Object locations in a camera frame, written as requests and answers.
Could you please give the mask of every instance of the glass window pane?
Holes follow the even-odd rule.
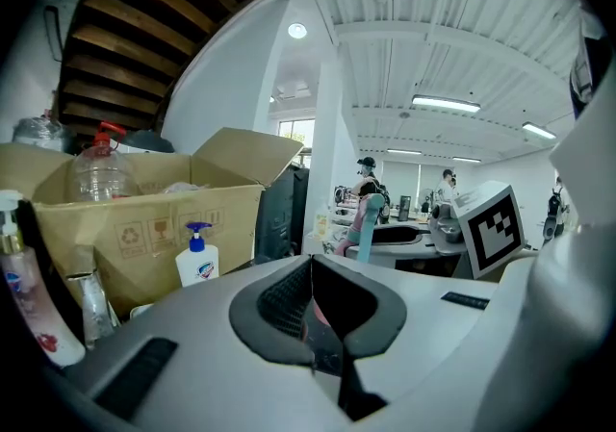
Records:
[[[297,120],[293,126],[293,139],[304,143],[306,148],[312,148],[314,132],[315,119]]]
[[[281,122],[280,125],[278,126],[278,136],[282,136],[284,138],[290,138],[292,125],[293,125],[292,122]]]

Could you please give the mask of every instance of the blue pump top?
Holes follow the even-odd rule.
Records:
[[[201,234],[199,234],[199,230],[211,226],[211,223],[204,223],[202,221],[193,221],[186,224],[186,228],[193,231],[192,238],[189,240],[189,249],[191,252],[201,252],[205,250],[205,241],[201,237]]]

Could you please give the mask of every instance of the recessed light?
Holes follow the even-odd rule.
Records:
[[[293,38],[304,38],[308,34],[306,27],[301,23],[292,23],[289,25],[289,35]]]
[[[391,148],[387,149],[387,153],[400,153],[402,155],[421,155],[421,151],[409,151],[409,150],[393,150]]]
[[[453,157],[452,160],[456,160],[457,162],[468,162],[470,164],[481,164],[481,160],[478,160],[478,159],[465,159],[463,157]]]
[[[534,133],[535,135],[539,135],[540,137],[547,138],[548,140],[554,140],[556,138],[555,134],[543,128],[540,128],[539,126],[534,125],[532,122],[525,122],[522,125],[522,127],[523,129],[526,129],[527,131],[530,131],[531,133]]]
[[[426,105],[430,107],[444,107],[446,109],[454,109],[456,111],[464,111],[467,113],[476,113],[481,110],[481,106],[472,104],[471,102],[463,102],[461,100],[449,100],[448,98],[435,98],[415,95],[413,97],[413,105]]]

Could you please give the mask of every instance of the pink lotion bottle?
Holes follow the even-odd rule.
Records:
[[[2,272],[19,312],[49,360],[59,367],[70,366],[83,359],[86,350],[51,301],[35,250],[23,243],[14,218],[20,199],[22,195],[17,191],[0,191]]]

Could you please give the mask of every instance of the white cube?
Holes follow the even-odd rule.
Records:
[[[524,247],[518,203],[508,184],[484,182],[452,203],[475,279],[506,263]]]

